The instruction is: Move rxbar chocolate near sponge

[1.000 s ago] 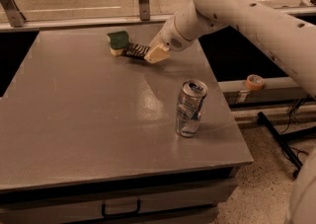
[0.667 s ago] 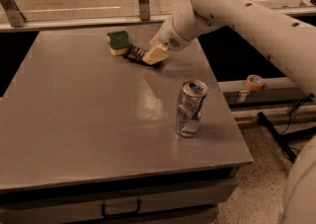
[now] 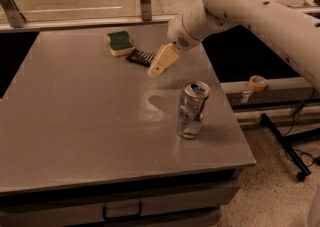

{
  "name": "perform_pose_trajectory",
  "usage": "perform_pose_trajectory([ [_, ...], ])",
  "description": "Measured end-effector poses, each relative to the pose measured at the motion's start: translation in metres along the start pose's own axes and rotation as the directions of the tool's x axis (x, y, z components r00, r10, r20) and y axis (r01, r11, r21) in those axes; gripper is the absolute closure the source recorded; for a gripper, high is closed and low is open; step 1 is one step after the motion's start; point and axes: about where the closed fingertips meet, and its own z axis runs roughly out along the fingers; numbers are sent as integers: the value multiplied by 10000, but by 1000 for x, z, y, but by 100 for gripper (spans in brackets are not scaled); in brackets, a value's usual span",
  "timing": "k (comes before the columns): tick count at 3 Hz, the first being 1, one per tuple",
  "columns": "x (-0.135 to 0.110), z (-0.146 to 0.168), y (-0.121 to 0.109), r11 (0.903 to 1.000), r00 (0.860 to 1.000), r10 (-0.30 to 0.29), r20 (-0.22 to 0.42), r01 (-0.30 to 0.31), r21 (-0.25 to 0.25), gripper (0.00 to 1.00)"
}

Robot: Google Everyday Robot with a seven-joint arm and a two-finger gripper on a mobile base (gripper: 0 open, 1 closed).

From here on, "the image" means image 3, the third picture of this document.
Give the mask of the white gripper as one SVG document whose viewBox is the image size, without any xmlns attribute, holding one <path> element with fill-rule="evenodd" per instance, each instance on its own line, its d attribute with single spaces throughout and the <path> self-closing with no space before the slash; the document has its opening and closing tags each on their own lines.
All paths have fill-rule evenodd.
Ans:
<svg viewBox="0 0 320 227">
<path fill-rule="evenodd" d="M 188 51 L 201 43 L 187 33 L 181 16 L 176 16 L 168 23 L 167 37 L 170 43 L 162 45 L 152 60 L 147 71 L 150 77 L 159 76 L 169 68 L 179 58 L 179 50 Z"/>
</svg>

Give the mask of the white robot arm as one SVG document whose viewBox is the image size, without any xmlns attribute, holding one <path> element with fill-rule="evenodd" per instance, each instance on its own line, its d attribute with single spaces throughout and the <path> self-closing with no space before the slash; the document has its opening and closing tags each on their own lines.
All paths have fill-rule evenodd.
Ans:
<svg viewBox="0 0 320 227">
<path fill-rule="evenodd" d="M 206 37 L 242 26 L 320 90 L 320 20 L 272 0 L 197 0 L 168 24 L 168 43 L 149 67 L 161 75 Z"/>
</svg>

